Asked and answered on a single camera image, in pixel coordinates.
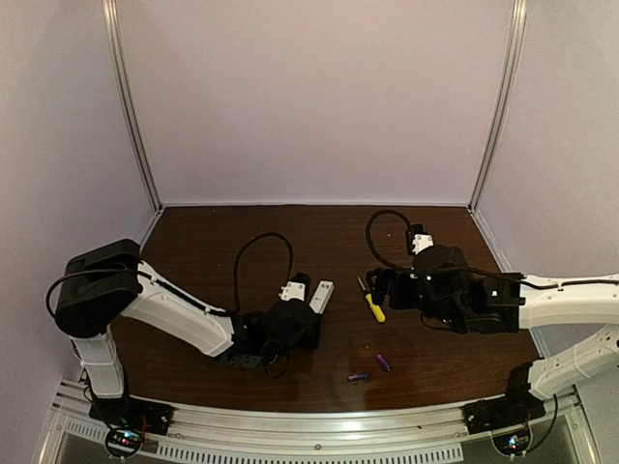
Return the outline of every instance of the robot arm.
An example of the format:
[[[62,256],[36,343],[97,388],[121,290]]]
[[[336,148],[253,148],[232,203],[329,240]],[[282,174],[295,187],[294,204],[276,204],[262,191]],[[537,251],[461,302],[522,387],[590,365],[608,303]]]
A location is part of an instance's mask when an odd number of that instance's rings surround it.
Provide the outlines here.
[[[619,275],[547,278],[494,274],[468,266],[461,249],[436,246],[423,226],[407,231],[410,272],[379,268],[367,275],[372,299],[394,309],[418,308],[453,332],[517,333],[550,324],[606,324],[545,360],[513,369],[505,396],[464,406],[470,433],[507,427],[545,413],[544,400],[619,364]]]
[[[118,316],[131,317],[222,363],[267,367],[297,347],[318,346],[321,315],[334,284],[321,281],[306,303],[309,283],[307,275],[296,275],[268,311],[232,313],[175,286],[140,259],[138,244],[122,240],[72,259],[65,276],[47,293],[47,305],[51,291],[61,285],[52,315],[88,374],[95,408],[91,415],[107,423],[127,422],[133,429],[141,428],[146,418],[149,432],[164,434],[167,420],[159,421],[170,413],[129,397],[109,324]]]

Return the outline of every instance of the purple battery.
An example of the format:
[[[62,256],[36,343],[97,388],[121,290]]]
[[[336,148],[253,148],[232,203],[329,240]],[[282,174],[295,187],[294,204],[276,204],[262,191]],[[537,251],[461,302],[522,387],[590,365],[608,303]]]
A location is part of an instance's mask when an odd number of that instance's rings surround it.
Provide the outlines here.
[[[383,369],[385,369],[387,372],[389,372],[391,370],[391,366],[389,365],[389,363],[387,362],[387,360],[385,360],[385,358],[383,358],[383,355],[381,355],[380,353],[378,353],[376,355],[376,358],[378,359],[378,362],[380,363],[380,365],[383,366]]]
[[[368,377],[369,377],[369,374],[352,374],[346,378],[348,379],[348,382],[354,382],[356,380],[367,380]]]

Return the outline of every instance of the wooden table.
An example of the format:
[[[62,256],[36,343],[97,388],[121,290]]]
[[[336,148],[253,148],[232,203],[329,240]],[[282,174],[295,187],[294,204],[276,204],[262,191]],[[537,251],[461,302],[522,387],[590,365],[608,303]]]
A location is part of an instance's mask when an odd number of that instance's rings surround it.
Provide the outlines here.
[[[159,273],[220,307],[232,308],[232,265],[252,236],[278,231],[292,242],[295,272],[332,280],[333,297],[315,352],[297,350],[289,370],[271,379],[262,369],[218,364],[189,344],[135,320],[112,326],[131,392],[165,401],[286,412],[367,411],[476,399],[504,391],[512,367],[537,354],[530,335],[458,335],[431,331],[418,311],[385,309],[379,325],[362,298],[357,275],[378,266],[364,227],[375,207],[168,208],[143,257]],[[464,208],[399,208],[422,223],[436,244],[461,247],[474,267],[497,271],[484,239]],[[375,224],[374,240],[388,258],[409,265],[404,227],[396,218]],[[240,272],[243,312],[267,310],[285,283],[286,251],[267,239],[245,254]],[[375,359],[391,364],[383,372]],[[347,382],[354,372],[366,382]]]

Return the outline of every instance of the screwdriver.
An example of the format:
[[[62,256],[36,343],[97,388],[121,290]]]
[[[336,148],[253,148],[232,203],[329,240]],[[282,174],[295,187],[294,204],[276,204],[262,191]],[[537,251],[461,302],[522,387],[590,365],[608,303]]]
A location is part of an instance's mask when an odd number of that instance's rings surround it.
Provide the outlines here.
[[[371,312],[374,314],[374,317],[376,318],[376,320],[382,324],[383,322],[385,322],[385,314],[383,313],[383,310],[380,308],[380,306],[373,303],[373,301],[371,300],[371,293],[366,288],[366,286],[364,285],[364,282],[361,280],[361,278],[358,275],[357,275],[357,280],[359,280],[359,285],[361,285],[361,289],[364,291],[364,297],[366,301],[368,302],[369,309],[371,309]]]

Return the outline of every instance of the white backdrop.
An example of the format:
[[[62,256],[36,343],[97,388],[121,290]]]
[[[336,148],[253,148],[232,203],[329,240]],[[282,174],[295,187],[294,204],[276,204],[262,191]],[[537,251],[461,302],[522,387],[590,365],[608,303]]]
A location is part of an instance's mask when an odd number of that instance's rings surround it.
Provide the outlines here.
[[[516,87],[481,214],[512,268],[619,272],[619,4],[529,2]],[[542,329],[555,353],[596,327]],[[580,388],[604,462],[616,463],[619,373]]]
[[[100,0],[0,4],[0,462],[33,462],[77,362],[44,309],[78,253],[141,239],[153,217],[133,160]]]
[[[163,203],[466,204],[512,5],[120,2]]]

